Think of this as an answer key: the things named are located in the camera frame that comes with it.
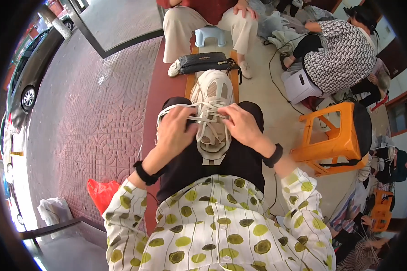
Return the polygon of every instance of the black clutch bag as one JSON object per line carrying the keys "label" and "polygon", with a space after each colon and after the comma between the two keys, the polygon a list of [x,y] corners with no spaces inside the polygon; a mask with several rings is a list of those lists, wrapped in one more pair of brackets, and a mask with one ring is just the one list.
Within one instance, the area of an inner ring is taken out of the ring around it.
{"label": "black clutch bag", "polygon": [[190,74],[207,70],[230,71],[238,69],[239,84],[243,81],[243,75],[238,64],[232,58],[226,58],[222,52],[210,52],[186,55],[179,58],[179,74]]}

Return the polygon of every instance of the tree trunk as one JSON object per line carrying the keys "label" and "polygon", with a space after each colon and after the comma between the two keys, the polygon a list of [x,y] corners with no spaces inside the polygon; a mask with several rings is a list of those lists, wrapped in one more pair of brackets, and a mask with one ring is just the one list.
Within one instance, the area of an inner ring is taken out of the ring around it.
{"label": "tree trunk", "polygon": [[66,39],[71,37],[71,31],[65,26],[65,24],[49,9],[46,5],[42,5],[39,10],[39,14],[48,23],[51,23],[53,27]]}

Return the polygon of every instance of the black wristband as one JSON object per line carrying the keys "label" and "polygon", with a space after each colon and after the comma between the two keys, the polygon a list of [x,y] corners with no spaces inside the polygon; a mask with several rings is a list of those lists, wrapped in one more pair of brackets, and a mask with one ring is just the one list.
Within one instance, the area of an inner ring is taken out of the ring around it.
{"label": "black wristband", "polygon": [[157,182],[158,178],[160,177],[161,170],[158,171],[154,175],[149,175],[142,167],[143,161],[137,161],[134,163],[133,168],[136,169],[137,175],[139,175],[140,179],[146,183],[147,186],[151,186]]}
{"label": "black wristband", "polygon": [[282,146],[278,143],[276,144],[276,150],[274,151],[274,153],[272,154],[272,156],[270,156],[269,158],[262,158],[262,161],[264,162],[264,164],[269,167],[269,168],[273,168],[274,164],[277,163],[277,161],[279,161],[279,159],[282,157],[283,155],[283,148]]}

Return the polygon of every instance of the white shoelace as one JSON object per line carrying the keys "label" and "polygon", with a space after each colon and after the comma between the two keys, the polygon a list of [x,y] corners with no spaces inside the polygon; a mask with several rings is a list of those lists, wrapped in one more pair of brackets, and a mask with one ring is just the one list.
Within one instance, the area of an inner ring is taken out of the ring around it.
{"label": "white shoelace", "polygon": [[209,119],[208,116],[216,116],[216,117],[221,117],[226,119],[227,116],[223,116],[221,114],[217,113],[217,110],[219,107],[223,107],[225,106],[225,102],[220,101],[220,100],[212,100],[210,102],[197,102],[195,104],[192,105],[184,105],[184,104],[179,104],[179,105],[171,105],[169,107],[166,107],[165,109],[163,109],[157,117],[157,126],[155,127],[155,133],[157,135],[157,140],[158,140],[158,125],[161,122],[161,117],[166,115],[172,108],[176,107],[176,106],[183,106],[183,107],[197,107],[199,105],[203,105],[201,107],[201,110],[197,112],[197,116],[200,117],[194,117],[194,116],[189,116],[187,119],[188,120],[194,120],[194,121],[201,121],[202,124],[202,130],[201,130],[201,134],[199,136],[199,138],[196,138],[197,142],[200,142],[203,138],[203,132],[205,131],[205,127],[208,126],[211,129],[211,132],[213,133],[213,135],[215,136],[215,138],[219,141],[219,136],[217,134],[216,129],[211,125],[211,122],[217,122],[217,118],[214,119]]}

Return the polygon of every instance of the bag strap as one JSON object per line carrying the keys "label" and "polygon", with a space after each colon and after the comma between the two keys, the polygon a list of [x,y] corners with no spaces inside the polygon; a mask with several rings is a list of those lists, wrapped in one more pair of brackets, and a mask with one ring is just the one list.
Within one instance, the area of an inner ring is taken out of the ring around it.
{"label": "bag strap", "polygon": [[233,60],[233,58],[228,58],[228,63],[230,64],[230,67],[228,68],[228,74],[230,73],[231,70],[238,69],[238,74],[239,74],[239,83],[241,84],[243,82],[243,73],[241,72],[241,68],[239,65]]}
{"label": "bag strap", "polygon": [[340,163],[336,163],[336,164],[319,164],[319,165],[320,166],[330,166],[330,167],[334,167],[334,166],[355,166],[360,161],[361,160],[359,160],[359,159],[352,159],[352,160],[348,160],[348,162],[340,162]]}

